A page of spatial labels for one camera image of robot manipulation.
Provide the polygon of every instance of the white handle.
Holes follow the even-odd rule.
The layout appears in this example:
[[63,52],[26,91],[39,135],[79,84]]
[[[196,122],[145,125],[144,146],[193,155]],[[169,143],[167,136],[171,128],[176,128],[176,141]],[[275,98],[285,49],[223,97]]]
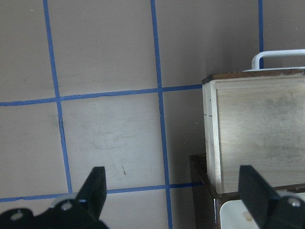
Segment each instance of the white handle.
[[259,60],[263,57],[303,56],[303,55],[305,55],[305,49],[260,52],[252,59],[252,69],[253,70],[259,69]]

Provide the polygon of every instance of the screw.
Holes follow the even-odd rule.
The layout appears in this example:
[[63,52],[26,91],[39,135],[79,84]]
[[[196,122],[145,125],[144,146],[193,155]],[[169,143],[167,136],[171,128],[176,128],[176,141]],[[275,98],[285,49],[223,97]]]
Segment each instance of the screw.
[[62,206],[61,206],[61,209],[63,210],[63,211],[67,211],[67,210],[69,210],[69,209],[71,209],[72,208],[72,204],[68,201],[67,203],[64,203]]
[[301,201],[294,197],[290,197],[288,199],[288,203],[291,204],[293,207],[301,206]]
[[19,219],[21,219],[23,217],[23,213],[18,210],[18,212],[16,212],[15,214],[13,214],[11,217],[10,217],[10,220],[11,221],[17,221]]

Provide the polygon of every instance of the blue tape line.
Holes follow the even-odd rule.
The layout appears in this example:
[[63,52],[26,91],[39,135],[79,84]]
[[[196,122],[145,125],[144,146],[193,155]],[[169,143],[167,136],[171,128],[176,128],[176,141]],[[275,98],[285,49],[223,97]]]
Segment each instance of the blue tape line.
[[[115,193],[126,193],[126,192],[140,192],[140,191],[149,191],[149,190],[160,190],[160,189],[168,189],[169,188],[184,188],[184,187],[195,187],[201,186],[203,183],[185,183],[185,184],[172,184],[172,185],[156,185],[156,186],[145,186],[145,187],[130,187],[130,188],[119,188],[119,189],[110,189],[107,190],[107,194],[115,194]],[[49,195],[40,195],[40,196],[26,196],[26,197],[10,197],[10,198],[0,198],[1,202],[13,202],[17,200],[35,200],[35,199],[51,199],[58,198],[68,193],[62,194],[49,194]]]
[[157,185],[157,186],[146,186],[146,187],[111,189],[111,190],[107,190],[107,194],[124,193],[124,192],[140,192],[140,191],[159,190],[159,189],[166,189],[166,186]]
[[184,90],[202,89],[202,84],[187,85],[187,86],[175,86],[175,87],[164,87],[164,92],[176,92]]
[[41,195],[41,196],[29,196],[29,197],[12,197],[12,198],[0,198],[1,202],[13,202],[17,200],[35,200],[35,199],[52,199],[52,198],[58,198],[63,195],[66,195],[67,193],[63,194],[50,194],[50,195]]
[[54,57],[51,25],[50,25],[50,17],[49,17],[49,8],[48,8],[47,0],[43,0],[43,9],[44,9],[44,17],[45,17],[45,21],[46,21],[47,38],[48,38],[48,43],[49,43],[49,55],[50,55],[51,71],[52,71],[55,98],[56,98],[57,111],[58,111],[59,128],[60,128],[60,133],[61,133],[61,147],[62,147],[63,161],[64,161],[65,172],[66,172],[68,192],[72,193],[71,176],[70,176],[70,170],[69,170],[65,133],[64,133],[64,129],[63,129],[61,99],[60,99],[60,94],[59,94],[59,89],[58,89],[58,81],[57,81],[57,74],[56,74],[55,57]]
[[[264,19],[263,19],[263,0],[258,0],[258,32],[259,32],[259,52],[264,51]],[[264,60],[260,59],[260,68],[264,68]]]
[[185,183],[185,184],[172,184],[170,185],[170,188],[183,188],[183,187],[196,187],[196,186],[202,186],[202,182],[196,182],[196,183]]
[[23,106],[23,105],[32,105],[32,104],[45,104],[55,102],[55,98],[47,99],[35,99],[35,100],[25,100],[25,101],[14,101],[14,102],[0,102],[0,106]]
[[121,96],[121,95],[131,95],[131,94],[146,94],[146,93],[156,93],[157,88],[142,89],[142,90],[130,90],[130,91],[118,91],[118,92],[103,92],[103,93],[93,93],[93,94],[75,94],[62,96],[61,101],[65,100],[75,100],[75,99],[88,99],[88,98],[98,98],[103,96]]
[[153,41],[154,41],[154,51],[155,51],[155,58],[156,58],[156,71],[157,71],[157,83],[158,83],[158,96],[159,96],[161,138],[162,138],[162,148],[163,148],[164,176],[165,176],[165,185],[166,185],[167,219],[168,219],[168,228],[173,229],[171,192],[170,192],[170,187],[169,187],[169,172],[168,172],[168,159],[167,159],[166,135],[165,135],[161,62],[160,62],[160,51],[159,51],[157,14],[156,14],[156,6],[155,6],[155,1],[154,0],[151,0],[151,10],[152,10],[152,23],[153,23],[152,24],[152,29],[153,29]]

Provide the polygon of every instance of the white container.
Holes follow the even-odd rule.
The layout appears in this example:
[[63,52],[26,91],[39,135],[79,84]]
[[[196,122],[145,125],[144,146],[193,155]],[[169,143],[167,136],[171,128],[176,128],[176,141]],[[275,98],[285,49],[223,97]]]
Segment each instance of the white container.
[[[253,68],[271,56],[276,52],[255,56]],[[304,68],[212,74],[203,80],[203,110],[217,193],[238,190],[240,165],[252,165],[273,187],[305,183]]]
[[[305,201],[305,193],[298,193]],[[231,200],[220,209],[221,229],[259,229],[241,200]]]

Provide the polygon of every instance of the wooden crate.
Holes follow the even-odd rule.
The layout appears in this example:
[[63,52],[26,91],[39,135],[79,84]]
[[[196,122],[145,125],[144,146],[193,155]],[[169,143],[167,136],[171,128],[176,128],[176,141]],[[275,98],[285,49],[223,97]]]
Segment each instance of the wooden crate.
[[273,187],[305,183],[305,69],[213,74],[203,80],[208,177],[238,190],[240,165]]

